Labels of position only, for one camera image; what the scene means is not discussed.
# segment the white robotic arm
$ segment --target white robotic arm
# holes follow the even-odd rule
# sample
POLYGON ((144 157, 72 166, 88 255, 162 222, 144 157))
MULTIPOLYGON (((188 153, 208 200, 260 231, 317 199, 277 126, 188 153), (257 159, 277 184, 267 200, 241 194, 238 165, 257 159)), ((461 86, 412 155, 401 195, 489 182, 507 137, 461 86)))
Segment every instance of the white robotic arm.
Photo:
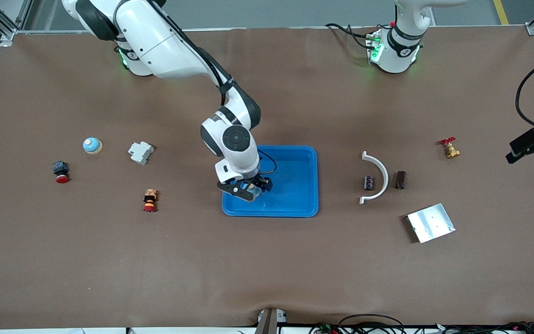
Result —
POLYGON ((390 73, 407 70, 415 61, 420 42, 428 27, 428 7, 451 7, 468 0, 394 0, 396 18, 392 27, 383 26, 369 35, 367 46, 372 63, 390 73))
POLYGON ((117 43, 138 76, 163 79, 207 76, 222 94, 217 112, 201 125, 201 138, 216 156, 218 188, 246 201, 273 186, 259 173, 259 155, 250 130, 261 109, 228 72, 197 47, 162 11, 165 0, 62 0, 66 11, 102 40, 117 43))

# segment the red valve handle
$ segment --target red valve handle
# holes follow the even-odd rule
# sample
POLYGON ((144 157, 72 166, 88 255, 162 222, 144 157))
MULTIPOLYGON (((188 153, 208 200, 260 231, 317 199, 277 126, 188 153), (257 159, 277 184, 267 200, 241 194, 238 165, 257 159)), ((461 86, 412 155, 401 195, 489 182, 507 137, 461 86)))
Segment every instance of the red valve handle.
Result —
POLYGON ((454 138, 454 137, 443 139, 443 140, 440 141, 440 144, 446 145, 446 144, 448 144, 448 143, 450 143, 450 142, 452 142, 454 140, 456 140, 456 138, 454 138))

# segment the blue tray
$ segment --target blue tray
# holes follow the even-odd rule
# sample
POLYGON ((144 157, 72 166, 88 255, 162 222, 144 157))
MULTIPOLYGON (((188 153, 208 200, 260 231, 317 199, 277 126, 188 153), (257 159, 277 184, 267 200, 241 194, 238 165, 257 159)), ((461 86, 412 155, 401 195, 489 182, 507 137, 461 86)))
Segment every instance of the blue tray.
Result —
MULTIPOLYGON (((277 162, 277 170, 265 177, 273 181, 271 192, 254 202, 224 193, 222 210, 240 217, 312 217, 318 212, 318 173, 316 151, 310 146, 259 146, 277 162)), ((269 158, 259 152, 261 170, 273 169, 269 158)))

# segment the black capacitor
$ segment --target black capacitor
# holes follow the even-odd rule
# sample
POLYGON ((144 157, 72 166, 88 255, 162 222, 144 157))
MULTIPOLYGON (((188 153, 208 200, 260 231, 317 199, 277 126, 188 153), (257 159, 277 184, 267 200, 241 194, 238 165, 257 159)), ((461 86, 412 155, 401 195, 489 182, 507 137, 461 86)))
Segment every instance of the black capacitor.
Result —
POLYGON ((367 175, 364 178, 364 189, 365 190, 374 190, 375 189, 375 178, 367 175))
POLYGON ((397 189, 405 189, 405 177, 407 176, 407 173, 403 171, 397 172, 397 182, 394 185, 397 189))

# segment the brass valve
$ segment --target brass valve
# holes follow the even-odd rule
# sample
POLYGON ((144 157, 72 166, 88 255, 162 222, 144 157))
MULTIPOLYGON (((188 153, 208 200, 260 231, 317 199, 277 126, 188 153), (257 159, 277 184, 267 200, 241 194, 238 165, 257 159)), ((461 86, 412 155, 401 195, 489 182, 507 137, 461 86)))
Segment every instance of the brass valve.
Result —
POLYGON ((443 139, 443 140, 440 141, 440 144, 442 144, 445 147, 446 157, 448 159, 452 159, 452 158, 458 157, 460 155, 460 152, 457 151, 456 148, 454 148, 454 146, 452 144, 452 142, 455 139, 456 138, 451 137, 451 138, 443 139))

